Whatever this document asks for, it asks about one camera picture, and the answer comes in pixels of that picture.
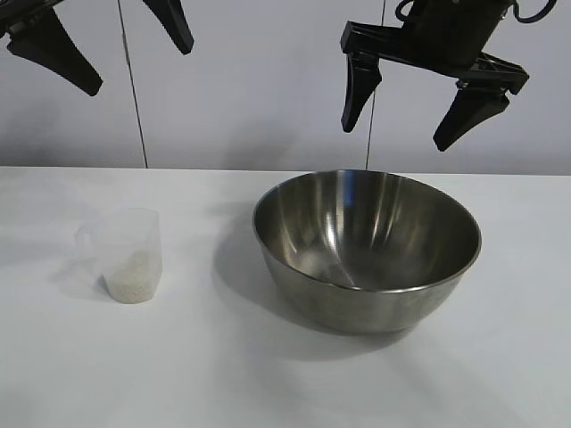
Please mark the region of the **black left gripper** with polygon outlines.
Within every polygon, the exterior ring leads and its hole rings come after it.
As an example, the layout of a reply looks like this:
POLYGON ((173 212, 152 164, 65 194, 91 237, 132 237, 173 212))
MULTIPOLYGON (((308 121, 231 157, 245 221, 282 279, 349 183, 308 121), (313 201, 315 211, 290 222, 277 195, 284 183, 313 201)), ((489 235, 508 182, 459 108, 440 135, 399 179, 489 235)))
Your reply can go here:
POLYGON ((12 55, 54 72, 90 96, 99 92, 100 75, 71 40, 52 1, 2 1, 1 37, 5 35, 12 55))

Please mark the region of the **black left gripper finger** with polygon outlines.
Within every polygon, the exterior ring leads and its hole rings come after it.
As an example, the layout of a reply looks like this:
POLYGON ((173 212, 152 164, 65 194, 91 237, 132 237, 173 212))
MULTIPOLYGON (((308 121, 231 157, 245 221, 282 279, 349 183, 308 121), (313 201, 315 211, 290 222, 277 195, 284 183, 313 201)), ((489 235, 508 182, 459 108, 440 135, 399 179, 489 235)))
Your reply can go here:
POLYGON ((186 20, 180 0, 144 0, 168 33, 176 48, 183 54, 190 54, 194 47, 194 37, 186 20))

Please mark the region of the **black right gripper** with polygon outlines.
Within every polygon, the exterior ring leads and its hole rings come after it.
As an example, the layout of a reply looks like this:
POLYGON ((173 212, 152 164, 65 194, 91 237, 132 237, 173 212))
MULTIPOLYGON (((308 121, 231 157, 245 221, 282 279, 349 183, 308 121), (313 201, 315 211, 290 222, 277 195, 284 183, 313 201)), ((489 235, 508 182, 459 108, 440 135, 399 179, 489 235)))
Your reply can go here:
POLYGON ((456 78, 458 92, 433 140, 445 152, 468 131, 503 113, 506 92, 517 94, 529 79, 519 65, 484 52, 513 1, 402 1, 400 27, 348 21, 341 37, 347 85, 341 124, 351 133, 382 81, 385 59, 456 78), (410 4, 410 11, 402 12, 410 4))

